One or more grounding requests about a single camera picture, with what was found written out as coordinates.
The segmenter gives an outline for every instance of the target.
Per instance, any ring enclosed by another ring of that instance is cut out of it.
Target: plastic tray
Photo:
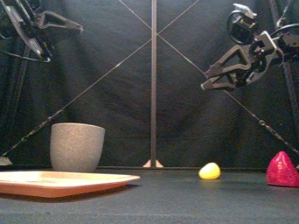
[[[59,198],[127,185],[139,176],[59,171],[0,172],[0,193]]]

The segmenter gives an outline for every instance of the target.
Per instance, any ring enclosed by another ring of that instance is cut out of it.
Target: gray cylindrical cup
[[[56,172],[94,172],[103,151],[106,130],[86,123],[51,126],[51,166]]]

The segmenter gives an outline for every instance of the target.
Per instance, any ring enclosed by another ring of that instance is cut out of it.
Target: yellow lemon
[[[220,176],[220,167],[215,163],[206,164],[199,171],[202,179],[216,179]]]

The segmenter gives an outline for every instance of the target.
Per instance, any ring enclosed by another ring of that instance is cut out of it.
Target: black backdrop
[[[261,31],[274,31],[269,1],[158,1],[154,84],[152,1],[44,0],[44,9],[82,24],[84,32],[55,46],[48,64],[0,56],[2,152],[96,85],[11,151],[14,163],[51,163],[51,126],[66,122],[106,128],[102,166],[143,166],[155,155],[164,167],[199,167],[212,161],[227,168],[266,168],[281,150],[298,163],[294,152],[231,97],[200,88],[202,71],[234,46],[226,31],[234,3],[258,13]],[[286,1],[277,5],[282,14]],[[290,19],[298,22],[295,6]],[[26,50],[19,40],[3,41],[0,46],[19,53]],[[298,91],[298,64],[291,67]],[[271,66],[259,82],[231,95],[297,144],[297,111],[283,68]]]

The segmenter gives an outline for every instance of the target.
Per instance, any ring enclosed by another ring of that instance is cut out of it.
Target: pink cone
[[[299,173],[287,154],[281,151],[266,171],[266,182],[271,186],[299,187]]]

